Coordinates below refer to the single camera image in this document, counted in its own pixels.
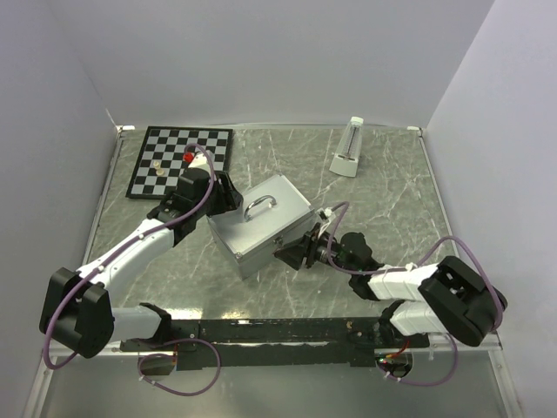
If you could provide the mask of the grey metal first-aid case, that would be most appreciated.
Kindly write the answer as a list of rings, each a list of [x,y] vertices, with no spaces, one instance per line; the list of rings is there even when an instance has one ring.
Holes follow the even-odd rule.
[[[311,203],[283,174],[247,191],[238,209],[208,219],[219,251],[241,279],[271,263],[279,248],[301,238],[314,223]]]

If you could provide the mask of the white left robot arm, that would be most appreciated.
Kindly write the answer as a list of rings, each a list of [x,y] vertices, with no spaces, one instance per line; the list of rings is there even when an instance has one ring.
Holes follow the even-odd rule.
[[[168,312],[151,303],[115,308],[112,299],[154,259],[192,233],[199,219],[234,211],[242,202],[227,172],[184,170],[177,187],[129,237],[76,271],[60,268],[52,274],[40,331],[84,358],[118,340],[142,340],[153,350],[167,347],[172,331]]]

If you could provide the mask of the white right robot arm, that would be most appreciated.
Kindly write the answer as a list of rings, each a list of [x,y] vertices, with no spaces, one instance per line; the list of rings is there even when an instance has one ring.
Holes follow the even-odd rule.
[[[349,273],[348,285],[362,300],[388,302],[379,335],[390,347],[415,334],[448,334],[477,347],[508,305],[498,289],[456,256],[424,266],[387,266],[373,258],[363,233],[335,239],[315,225],[274,256],[295,270],[320,262]]]

